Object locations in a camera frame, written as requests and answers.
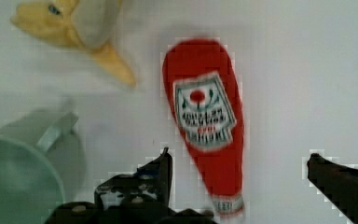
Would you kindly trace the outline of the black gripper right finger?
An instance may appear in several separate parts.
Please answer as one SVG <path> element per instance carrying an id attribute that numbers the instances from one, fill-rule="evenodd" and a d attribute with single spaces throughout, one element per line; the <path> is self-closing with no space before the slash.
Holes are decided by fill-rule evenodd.
<path id="1" fill-rule="evenodd" d="M 358 169 L 331 162 L 318 153 L 307 161 L 307 179 L 353 224 L 358 224 Z"/>

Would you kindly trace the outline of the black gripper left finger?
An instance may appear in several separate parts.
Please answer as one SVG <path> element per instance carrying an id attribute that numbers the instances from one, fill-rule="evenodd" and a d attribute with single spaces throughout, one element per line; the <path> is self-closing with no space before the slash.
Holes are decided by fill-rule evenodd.
<path id="1" fill-rule="evenodd" d="M 149 163 L 138 167 L 134 173 L 115 175 L 94 190 L 94 202 L 100 209 L 135 205 L 142 199 L 145 208 L 155 207 L 172 214 L 169 201 L 172 188 L 172 155 L 169 148 Z"/>

